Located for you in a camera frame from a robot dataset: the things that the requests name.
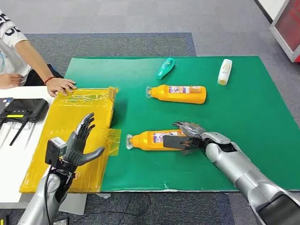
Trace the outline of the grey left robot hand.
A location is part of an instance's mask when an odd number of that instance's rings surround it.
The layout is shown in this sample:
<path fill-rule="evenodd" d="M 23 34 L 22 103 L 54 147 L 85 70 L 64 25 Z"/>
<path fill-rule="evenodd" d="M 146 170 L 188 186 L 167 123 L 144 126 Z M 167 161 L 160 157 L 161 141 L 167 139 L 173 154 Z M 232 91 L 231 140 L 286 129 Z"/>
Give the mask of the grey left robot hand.
<path fill-rule="evenodd" d="M 94 124 L 92 124 L 94 121 L 93 116 L 94 113 L 86 115 L 78 123 L 75 131 L 71 133 L 66 142 L 66 151 L 63 156 L 63 160 L 78 167 L 96 159 L 103 153 L 104 147 L 98 147 L 93 152 L 84 153 L 88 136 L 95 127 Z"/>

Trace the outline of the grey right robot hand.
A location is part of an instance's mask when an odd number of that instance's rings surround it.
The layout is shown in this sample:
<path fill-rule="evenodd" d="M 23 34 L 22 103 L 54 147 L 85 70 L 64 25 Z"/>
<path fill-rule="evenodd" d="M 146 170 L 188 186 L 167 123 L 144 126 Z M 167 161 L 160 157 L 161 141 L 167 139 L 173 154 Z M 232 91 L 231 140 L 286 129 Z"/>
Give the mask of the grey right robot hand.
<path fill-rule="evenodd" d="M 180 129 L 182 134 L 190 138 L 188 141 L 181 142 L 182 145 L 185 145 L 181 151 L 185 156 L 197 151 L 199 149 L 199 141 L 197 141 L 196 138 L 199 139 L 202 133 L 206 132 L 204 128 L 198 124 L 187 121 L 176 121 L 173 126 Z"/>

